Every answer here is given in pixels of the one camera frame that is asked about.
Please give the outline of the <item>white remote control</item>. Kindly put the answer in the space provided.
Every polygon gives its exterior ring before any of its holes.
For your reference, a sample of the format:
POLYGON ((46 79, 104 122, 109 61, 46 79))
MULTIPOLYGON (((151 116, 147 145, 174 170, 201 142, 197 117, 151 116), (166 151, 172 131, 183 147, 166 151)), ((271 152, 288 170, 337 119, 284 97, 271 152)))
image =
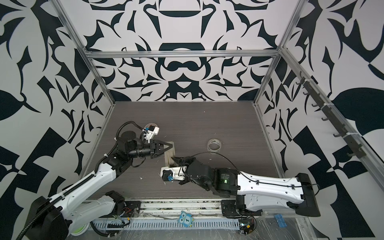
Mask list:
POLYGON ((173 145, 170 150, 165 151, 165 166, 166 167, 177 167, 177 163, 172 159, 175 156, 175 144, 172 141, 167 142, 173 145))

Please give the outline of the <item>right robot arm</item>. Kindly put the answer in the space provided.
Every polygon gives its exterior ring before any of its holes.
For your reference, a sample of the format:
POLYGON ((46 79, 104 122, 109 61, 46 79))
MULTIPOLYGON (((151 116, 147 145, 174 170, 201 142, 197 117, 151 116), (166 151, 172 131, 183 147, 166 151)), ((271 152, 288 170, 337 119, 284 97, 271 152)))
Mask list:
POLYGON ((212 168, 196 157, 174 158, 176 163, 161 169, 165 182, 180 185, 193 183, 222 198, 234 197, 240 216, 259 215, 267 209, 292 209, 304 217, 320 217, 321 213, 309 175, 293 178, 271 178, 245 173, 237 168, 212 168))

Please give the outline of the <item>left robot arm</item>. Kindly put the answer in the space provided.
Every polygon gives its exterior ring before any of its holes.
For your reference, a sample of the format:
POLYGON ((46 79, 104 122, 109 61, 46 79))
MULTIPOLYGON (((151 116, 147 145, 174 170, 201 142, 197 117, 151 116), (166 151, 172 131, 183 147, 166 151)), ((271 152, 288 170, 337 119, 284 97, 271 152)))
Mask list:
POLYGON ((172 148, 172 144, 160 140, 143 142, 133 131, 117 135, 111 151, 92 172, 62 192, 50 198, 39 197, 31 204, 25 227, 17 239, 64 240, 89 222, 120 211, 125 199, 114 191, 85 206, 82 203, 132 167, 134 159, 154 159, 172 148))

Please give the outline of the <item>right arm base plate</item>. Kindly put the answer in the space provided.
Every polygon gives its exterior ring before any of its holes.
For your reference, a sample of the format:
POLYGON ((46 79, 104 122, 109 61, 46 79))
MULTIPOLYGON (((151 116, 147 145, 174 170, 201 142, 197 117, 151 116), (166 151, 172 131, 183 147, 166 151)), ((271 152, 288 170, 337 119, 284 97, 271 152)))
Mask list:
POLYGON ((222 215, 229 219, 261 216, 263 210, 252 212, 246 209, 242 200, 221 200, 222 215))

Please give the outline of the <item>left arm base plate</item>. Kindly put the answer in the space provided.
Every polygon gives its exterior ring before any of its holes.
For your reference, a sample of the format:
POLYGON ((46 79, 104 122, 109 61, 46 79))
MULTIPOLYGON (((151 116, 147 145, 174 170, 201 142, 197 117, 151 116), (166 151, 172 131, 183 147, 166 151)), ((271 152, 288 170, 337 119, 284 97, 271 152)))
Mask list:
POLYGON ((141 212, 141 201, 125 201, 119 204, 116 215, 121 218, 131 218, 137 216, 141 212))

